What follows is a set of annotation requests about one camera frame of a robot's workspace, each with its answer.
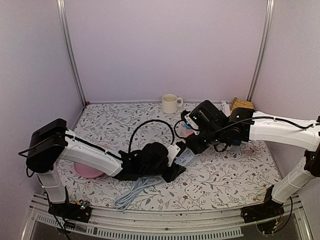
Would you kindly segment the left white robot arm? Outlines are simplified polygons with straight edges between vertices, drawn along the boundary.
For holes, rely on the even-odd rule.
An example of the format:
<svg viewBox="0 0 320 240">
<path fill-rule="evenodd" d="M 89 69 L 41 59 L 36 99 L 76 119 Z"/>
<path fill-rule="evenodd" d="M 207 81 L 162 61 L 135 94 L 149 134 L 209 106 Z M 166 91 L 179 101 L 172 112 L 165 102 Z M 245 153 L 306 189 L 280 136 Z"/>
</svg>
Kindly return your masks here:
<svg viewBox="0 0 320 240">
<path fill-rule="evenodd" d="M 55 209 L 63 216 L 74 213 L 68 192 L 56 170 L 59 159 L 72 161 L 113 177 L 119 181 L 136 181 L 142 177 L 159 176 L 170 183 L 186 168 L 175 163 L 186 148 L 182 142 L 168 147 L 159 142 L 146 144 L 142 149 L 119 151 L 117 154 L 79 138 L 58 118 L 36 130 L 26 152 L 27 169 L 36 173 Z"/>
</svg>

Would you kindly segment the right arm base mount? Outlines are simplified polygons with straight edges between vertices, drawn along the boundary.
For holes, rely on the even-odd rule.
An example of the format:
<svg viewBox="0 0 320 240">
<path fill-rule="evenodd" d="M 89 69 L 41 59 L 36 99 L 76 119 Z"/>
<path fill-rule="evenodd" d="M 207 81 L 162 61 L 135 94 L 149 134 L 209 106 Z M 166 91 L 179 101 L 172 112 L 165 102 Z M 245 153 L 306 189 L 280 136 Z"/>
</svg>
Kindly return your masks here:
<svg viewBox="0 0 320 240">
<path fill-rule="evenodd" d="M 277 203 L 272 200 L 272 190 L 274 186 L 270 186 L 264 196 L 263 203 L 243 207 L 240 216 L 245 223 L 252 223 L 256 221 L 266 220 L 269 218 L 281 217 L 285 211 L 282 203 Z M 257 229 L 263 235 L 272 235 L 276 232 L 279 221 L 259 223 Z"/>
</svg>

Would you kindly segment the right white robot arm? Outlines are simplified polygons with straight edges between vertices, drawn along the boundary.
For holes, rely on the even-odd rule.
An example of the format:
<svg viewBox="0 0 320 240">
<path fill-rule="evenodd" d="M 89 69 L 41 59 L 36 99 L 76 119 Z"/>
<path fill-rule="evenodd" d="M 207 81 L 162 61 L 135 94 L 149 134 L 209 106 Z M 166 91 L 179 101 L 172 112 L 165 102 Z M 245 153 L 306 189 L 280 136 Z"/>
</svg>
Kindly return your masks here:
<svg viewBox="0 0 320 240">
<path fill-rule="evenodd" d="M 279 183 L 265 192 L 258 213 L 269 218 L 292 194 L 320 176 L 320 122 L 267 114 L 255 109 L 237 107 L 226 116 L 209 100 L 192 111 L 184 110 L 181 120 L 193 133 L 185 139 L 188 149 L 201 154 L 209 146 L 223 144 L 225 148 L 235 142 L 264 141 L 304 149 L 296 167 Z"/>
</svg>

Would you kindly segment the blue square plug adapter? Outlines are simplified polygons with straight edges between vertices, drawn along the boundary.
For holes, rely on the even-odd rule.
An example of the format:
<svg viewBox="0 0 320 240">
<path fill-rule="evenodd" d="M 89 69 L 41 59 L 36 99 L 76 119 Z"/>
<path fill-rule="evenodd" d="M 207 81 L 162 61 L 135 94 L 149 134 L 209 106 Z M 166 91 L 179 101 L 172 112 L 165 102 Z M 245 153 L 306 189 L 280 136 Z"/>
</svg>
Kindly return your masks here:
<svg viewBox="0 0 320 240">
<path fill-rule="evenodd" d="M 184 127 L 185 127 L 186 129 L 191 129 L 191 128 L 192 128 L 192 126 L 191 126 L 188 122 L 185 122 L 185 123 L 184 123 Z"/>
</svg>

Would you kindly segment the light blue power strip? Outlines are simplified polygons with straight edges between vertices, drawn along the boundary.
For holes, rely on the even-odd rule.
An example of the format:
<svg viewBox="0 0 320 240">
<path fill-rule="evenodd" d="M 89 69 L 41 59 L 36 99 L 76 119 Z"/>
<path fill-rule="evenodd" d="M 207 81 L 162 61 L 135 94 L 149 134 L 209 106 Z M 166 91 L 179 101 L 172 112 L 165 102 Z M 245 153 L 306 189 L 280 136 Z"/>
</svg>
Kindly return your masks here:
<svg viewBox="0 0 320 240">
<path fill-rule="evenodd" d="M 186 167 L 193 159 L 194 159 L 195 155 L 193 154 L 193 152 L 189 149 L 186 149 L 178 158 L 175 159 L 175 163 Z"/>
</svg>

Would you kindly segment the white plug adapter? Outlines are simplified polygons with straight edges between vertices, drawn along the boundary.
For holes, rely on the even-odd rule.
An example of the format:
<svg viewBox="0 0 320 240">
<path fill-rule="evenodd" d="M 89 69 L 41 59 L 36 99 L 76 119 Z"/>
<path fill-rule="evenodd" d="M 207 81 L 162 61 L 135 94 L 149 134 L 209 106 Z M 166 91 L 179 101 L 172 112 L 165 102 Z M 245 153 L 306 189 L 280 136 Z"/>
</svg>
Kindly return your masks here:
<svg viewBox="0 0 320 240">
<path fill-rule="evenodd" d="M 208 186 L 202 183 L 192 183 L 184 191 L 187 198 L 193 201 L 210 194 Z"/>
</svg>

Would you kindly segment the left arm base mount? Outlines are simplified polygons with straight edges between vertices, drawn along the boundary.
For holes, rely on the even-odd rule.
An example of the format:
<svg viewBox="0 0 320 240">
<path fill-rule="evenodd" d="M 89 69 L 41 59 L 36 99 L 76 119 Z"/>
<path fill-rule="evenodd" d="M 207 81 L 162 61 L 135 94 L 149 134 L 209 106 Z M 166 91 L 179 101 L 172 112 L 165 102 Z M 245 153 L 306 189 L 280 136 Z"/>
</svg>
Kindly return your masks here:
<svg viewBox="0 0 320 240">
<path fill-rule="evenodd" d="M 63 220 L 73 220 L 82 223 L 88 223 L 92 208 L 84 203 L 72 203 L 69 201 L 69 197 L 63 203 L 52 203 L 50 199 L 48 200 L 49 210 L 48 213 L 57 217 L 61 217 Z"/>
</svg>

